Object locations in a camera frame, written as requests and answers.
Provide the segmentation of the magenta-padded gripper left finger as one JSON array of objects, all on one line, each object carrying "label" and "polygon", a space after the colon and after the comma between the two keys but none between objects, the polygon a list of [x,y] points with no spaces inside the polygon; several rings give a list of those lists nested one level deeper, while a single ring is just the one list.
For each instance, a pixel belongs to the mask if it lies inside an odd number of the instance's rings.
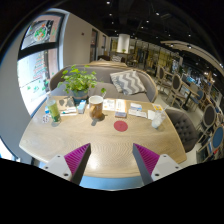
[{"label": "magenta-padded gripper left finger", "polygon": [[66,155],[57,154],[43,167],[43,170],[79,185],[90,154],[91,144],[87,143]]}]

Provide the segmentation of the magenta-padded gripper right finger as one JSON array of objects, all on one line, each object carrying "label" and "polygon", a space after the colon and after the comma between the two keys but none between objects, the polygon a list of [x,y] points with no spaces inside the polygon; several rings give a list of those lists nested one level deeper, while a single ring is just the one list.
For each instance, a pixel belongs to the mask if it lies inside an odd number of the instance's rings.
[{"label": "magenta-padded gripper right finger", "polygon": [[181,167],[167,154],[158,155],[136,143],[133,144],[132,153],[144,185],[181,170]]}]

